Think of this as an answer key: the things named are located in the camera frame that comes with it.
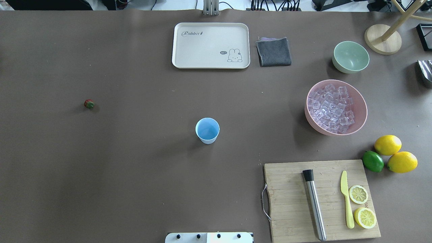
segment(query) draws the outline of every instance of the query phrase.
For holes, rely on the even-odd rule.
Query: gray cloth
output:
[[[263,37],[256,43],[261,66],[291,65],[291,56],[289,55],[289,46],[286,37],[281,39]]]

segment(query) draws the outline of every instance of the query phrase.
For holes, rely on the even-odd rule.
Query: mint green bowl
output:
[[[332,61],[337,70],[353,74],[369,65],[369,54],[362,45],[346,41],[336,45]]]

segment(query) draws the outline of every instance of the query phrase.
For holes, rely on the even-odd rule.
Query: rectangular tray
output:
[[[327,241],[381,237],[378,223],[372,229],[363,229],[357,223],[354,223],[353,229],[346,226],[345,198],[340,191],[340,176],[344,170],[347,172],[348,188],[361,185],[369,194],[363,205],[351,201],[353,212],[360,207],[368,207],[375,212],[361,160],[267,163],[264,164],[264,174],[270,201],[273,243],[319,241],[306,196],[305,179],[302,176],[305,169],[314,170]]]
[[[242,23],[178,23],[174,28],[172,64],[177,68],[249,66],[249,29]]]

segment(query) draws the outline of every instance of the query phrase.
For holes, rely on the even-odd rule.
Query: cutting board handle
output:
[[[263,212],[266,214],[267,219],[269,220],[269,222],[271,222],[271,218],[270,218],[270,216],[266,213],[266,210],[264,209],[264,191],[265,191],[266,189],[267,189],[267,183],[264,184],[264,189],[263,189],[263,191],[261,192],[261,203],[262,203],[262,205],[263,205]]]

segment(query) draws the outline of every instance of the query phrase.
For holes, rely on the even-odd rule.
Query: lemon slice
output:
[[[365,229],[372,229],[377,224],[375,213],[369,208],[358,208],[354,211],[357,224]]]
[[[357,204],[364,204],[368,200],[368,192],[361,185],[353,185],[349,189],[349,198]]]

